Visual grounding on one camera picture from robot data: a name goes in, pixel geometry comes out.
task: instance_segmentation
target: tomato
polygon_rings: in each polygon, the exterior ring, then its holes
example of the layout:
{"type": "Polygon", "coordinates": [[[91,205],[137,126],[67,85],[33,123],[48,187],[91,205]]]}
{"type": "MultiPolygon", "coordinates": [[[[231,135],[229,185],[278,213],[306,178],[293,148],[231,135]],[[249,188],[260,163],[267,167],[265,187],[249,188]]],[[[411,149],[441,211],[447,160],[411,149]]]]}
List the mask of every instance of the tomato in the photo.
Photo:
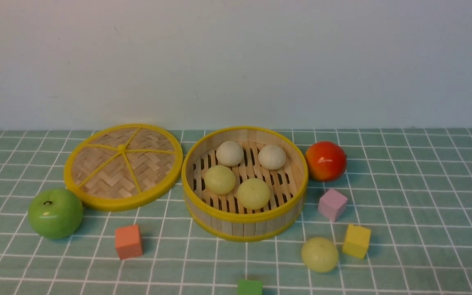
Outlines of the tomato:
{"type": "Polygon", "coordinates": [[[305,152],[305,161],[309,167],[309,175],[315,181],[335,181],[347,169],[347,155],[340,146],[330,141],[311,145],[305,152]]]}

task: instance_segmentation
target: wooden block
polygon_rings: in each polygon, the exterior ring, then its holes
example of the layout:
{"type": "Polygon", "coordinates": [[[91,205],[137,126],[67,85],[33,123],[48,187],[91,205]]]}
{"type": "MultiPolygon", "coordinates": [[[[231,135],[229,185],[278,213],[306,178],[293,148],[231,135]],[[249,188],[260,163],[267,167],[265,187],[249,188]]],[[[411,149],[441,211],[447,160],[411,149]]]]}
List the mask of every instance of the wooden block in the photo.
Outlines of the wooden block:
{"type": "Polygon", "coordinates": [[[263,283],[253,280],[238,282],[238,295],[262,295],[263,283]]]}
{"type": "Polygon", "coordinates": [[[347,209],[347,201],[346,196],[335,189],[330,189],[321,196],[318,202],[318,211],[332,222],[335,222],[347,209]]]}
{"type": "Polygon", "coordinates": [[[143,255],[141,233],[137,224],[116,228],[116,251],[121,260],[143,255]]]}
{"type": "Polygon", "coordinates": [[[341,251],[344,254],[363,259],[369,250],[370,239],[371,230],[369,228],[349,224],[341,251]]]}

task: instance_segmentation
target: green cube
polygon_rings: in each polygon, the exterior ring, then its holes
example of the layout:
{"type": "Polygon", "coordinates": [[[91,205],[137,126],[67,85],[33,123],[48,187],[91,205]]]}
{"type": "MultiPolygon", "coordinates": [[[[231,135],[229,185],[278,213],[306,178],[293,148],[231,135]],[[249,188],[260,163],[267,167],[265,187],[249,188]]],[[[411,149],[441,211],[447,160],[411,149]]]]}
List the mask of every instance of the green cube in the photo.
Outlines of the green cube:
{"type": "Polygon", "coordinates": [[[238,295],[262,295],[263,284],[260,281],[240,280],[238,295]]]}

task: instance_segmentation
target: pink cube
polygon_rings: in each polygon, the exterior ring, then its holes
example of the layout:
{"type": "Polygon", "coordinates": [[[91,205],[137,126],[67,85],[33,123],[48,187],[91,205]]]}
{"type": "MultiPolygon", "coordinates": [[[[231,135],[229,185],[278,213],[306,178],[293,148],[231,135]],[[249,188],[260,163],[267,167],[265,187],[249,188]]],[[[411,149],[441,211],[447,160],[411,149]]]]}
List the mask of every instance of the pink cube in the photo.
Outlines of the pink cube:
{"type": "Polygon", "coordinates": [[[347,208],[347,197],[334,189],[328,190],[318,202],[318,211],[335,222],[347,208]]]}

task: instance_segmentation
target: bamboo steamer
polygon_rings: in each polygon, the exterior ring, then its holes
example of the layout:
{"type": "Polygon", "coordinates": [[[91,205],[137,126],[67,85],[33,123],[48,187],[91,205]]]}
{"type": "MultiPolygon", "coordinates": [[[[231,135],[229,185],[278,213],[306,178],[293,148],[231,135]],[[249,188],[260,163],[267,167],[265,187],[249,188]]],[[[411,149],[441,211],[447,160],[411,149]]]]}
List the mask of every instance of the bamboo steamer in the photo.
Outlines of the bamboo steamer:
{"type": "Polygon", "coordinates": [[[125,211],[146,205],[174,186],[183,163],[180,143],[152,125],[119,125],[79,144],[64,181],[86,207],[125,211]]]}
{"type": "Polygon", "coordinates": [[[198,141],[185,157],[182,168],[187,209],[203,229],[229,241],[251,242],[274,237],[289,228],[302,212],[309,171],[303,153],[281,134],[259,127],[229,127],[198,141]],[[235,141],[244,149],[244,159],[231,168],[236,186],[225,195],[205,188],[204,175],[217,165],[216,149],[225,141],[235,141]],[[287,155],[279,170],[260,166],[258,153],[267,144],[280,146],[287,155]],[[247,210],[234,197],[239,185],[249,178],[264,180],[273,191],[260,210],[247,210]]]}

